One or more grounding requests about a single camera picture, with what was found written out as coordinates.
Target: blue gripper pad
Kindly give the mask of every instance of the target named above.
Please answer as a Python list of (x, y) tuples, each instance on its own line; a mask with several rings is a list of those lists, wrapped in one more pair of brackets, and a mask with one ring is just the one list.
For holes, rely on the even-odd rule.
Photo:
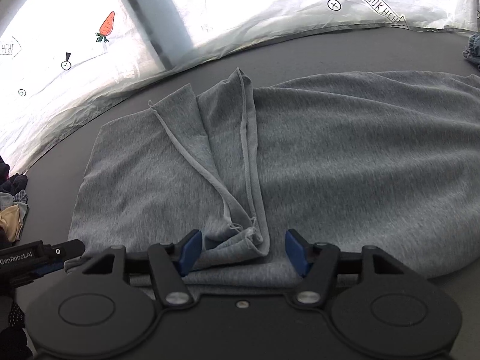
[(312, 264), (308, 263), (306, 251), (290, 231), (285, 233), (285, 252), (297, 273), (302, 278), (308, 275)]
[(183, 246), (178, 262), (174, 263), (177, 272), (183, 278), (188, 275), (202, 253), (202, 232), (198, 231)]

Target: blue denim cloth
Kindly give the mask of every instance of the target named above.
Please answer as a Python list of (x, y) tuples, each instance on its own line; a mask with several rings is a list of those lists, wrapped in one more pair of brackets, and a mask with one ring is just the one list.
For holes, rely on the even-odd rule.
[(475, 33), (469, 38), (469, 44), (463, 49), (463, 56), (477, 64), (480, 70), (480, 34)]

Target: pile of clothes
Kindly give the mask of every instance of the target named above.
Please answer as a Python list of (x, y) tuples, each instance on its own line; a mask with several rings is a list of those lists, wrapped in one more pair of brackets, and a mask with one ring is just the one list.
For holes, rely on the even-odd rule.
[[(0, 157), (0, 250), (20, 239), (28, 214), (28, 178), (9, 173), (10, 166)], [(26, 360), (33, 353), (23, 330), (25, 315), (14, 299), (15, 290), (0, 282), (0, 359)]]

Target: beige cloth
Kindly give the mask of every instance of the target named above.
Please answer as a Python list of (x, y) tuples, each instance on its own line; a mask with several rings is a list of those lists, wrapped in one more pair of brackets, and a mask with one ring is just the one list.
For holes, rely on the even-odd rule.
[(17, 239), (17, 235), (22, 228), (18, 204), (0, 211), (0, 227), (7, 234), (7, 238), (10, 242), (14, 242)]

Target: circle with cross symbol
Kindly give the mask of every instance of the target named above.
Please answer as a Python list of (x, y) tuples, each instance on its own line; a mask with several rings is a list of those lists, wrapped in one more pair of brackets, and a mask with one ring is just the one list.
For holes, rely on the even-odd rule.
[(342, 9), (342, 5), (338, 0), (328, 0), (327, 5), (333, 11), (339, 11), (340, 9)]
[(71, 63), (68, 61), (63, 61), (60, 66), (64, 71), (67, 71), (71, 68)]

